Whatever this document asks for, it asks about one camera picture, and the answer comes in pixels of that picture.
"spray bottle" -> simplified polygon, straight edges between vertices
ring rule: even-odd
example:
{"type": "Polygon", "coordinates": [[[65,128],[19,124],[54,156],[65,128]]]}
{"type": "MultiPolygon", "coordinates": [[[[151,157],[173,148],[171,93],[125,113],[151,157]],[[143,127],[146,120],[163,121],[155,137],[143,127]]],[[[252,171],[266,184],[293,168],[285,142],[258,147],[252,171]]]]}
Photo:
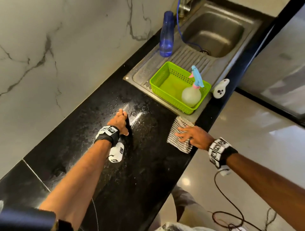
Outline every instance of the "spray bottle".
{"type": "Polygon", "coordinates": [[[189,78],[193,77],[195,78],[193,86],[185,88],[181,96],[182,101],[191,108],[200,101],[201,92],[199,89],[200,87],[204,87],[201,75],[196,66],[192,66],[192,74],[189,76],[189,78]]]}

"blue spray nozzle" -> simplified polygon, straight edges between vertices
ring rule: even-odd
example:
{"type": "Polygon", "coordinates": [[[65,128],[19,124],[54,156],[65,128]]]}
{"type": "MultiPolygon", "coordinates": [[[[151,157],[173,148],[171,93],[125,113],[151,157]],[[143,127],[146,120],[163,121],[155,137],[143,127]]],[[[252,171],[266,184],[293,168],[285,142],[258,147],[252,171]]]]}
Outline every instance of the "blue spray nozzle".
{"type": "Polygon", "coordinates": [[[192,66],[192,73],[193,73],[193,76],[195,78],[195,82],[194,82],[194,85],[197,86],[197,87],[204,87],[204,84],[203,84],[203,81],[202,81],[202,78],[201,78],[201,75],[197,69],[196,66],[192,66]]]}

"metal tap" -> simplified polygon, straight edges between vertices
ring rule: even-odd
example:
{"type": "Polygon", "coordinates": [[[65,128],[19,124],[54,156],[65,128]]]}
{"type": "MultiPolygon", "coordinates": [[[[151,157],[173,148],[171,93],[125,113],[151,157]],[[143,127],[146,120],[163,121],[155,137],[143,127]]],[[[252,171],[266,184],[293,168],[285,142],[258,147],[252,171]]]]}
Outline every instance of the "metal tap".
{"type": "Polygon", "coordinates": [[[186,5],[186,0],[181,0],[180,5],[179,5],[179,18],[183,18],[185,16],[185,11],[189,12],[191,8],[186,5]]]}

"blue hose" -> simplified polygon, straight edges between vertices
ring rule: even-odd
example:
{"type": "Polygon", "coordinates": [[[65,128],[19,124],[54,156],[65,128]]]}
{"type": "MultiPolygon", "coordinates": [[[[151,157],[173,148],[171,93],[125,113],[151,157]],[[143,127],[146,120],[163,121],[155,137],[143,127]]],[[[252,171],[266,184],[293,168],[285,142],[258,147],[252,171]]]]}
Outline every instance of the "blue hose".
{"type": "Polygon", "coordinates": [[[180,0],[178,0],[178,5],[177,5],[177,27],[178,27],[178,31],[179,31],[179,34],[180,34],[180,36],[181,36],[182,41],[183,41],[184,43],[188,43],[188,44],[197,46],[197,47],[200,48],[200,50],[203,50],[199,44],[192,43],[192,42],[186,42],[186,41],[183,40],[183,36],[182,36],[182,34],[181,34],[180,26],[179,26],[179,16],[178,16],[179,5],[180,5],[180,0]]]}

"stainless steel sink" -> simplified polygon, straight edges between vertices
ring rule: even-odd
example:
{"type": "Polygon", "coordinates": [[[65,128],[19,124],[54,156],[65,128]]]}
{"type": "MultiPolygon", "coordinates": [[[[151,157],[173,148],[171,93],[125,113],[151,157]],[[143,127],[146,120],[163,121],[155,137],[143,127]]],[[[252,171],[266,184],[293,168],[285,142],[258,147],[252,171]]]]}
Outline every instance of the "stainless steel sink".
{"type": "Polygon", "coordinates": [[[179,21],[179,24],[184,41],[199,44],[203,51],[200,52],[200,48],[197,46],[184,43],[176,28],[172,56],[161,57],[159,55],[159,45],[157,45],[124,77],[124,80],[177,115],[194,123],[211,99],[211,94],[206,96],[193,114],[185,115],[153,94],[149,80],[166,61],[170,61],[189,72],[191,66],[196,65],[202,79],[212,86],[216,85],[226,77],[261,22],[217,6],[214,3],[202,1],[190,11],[190,14],[184,20],[179,21]]]}
{"type": "Polygon", "coordinates": [[[245,29],[236,20],[214,12],[207,12],[196,18],[183,33],[184,41],[196,43],[195,50],[204,50],[212,57],[224,57],[241,39],[245,29]]]}

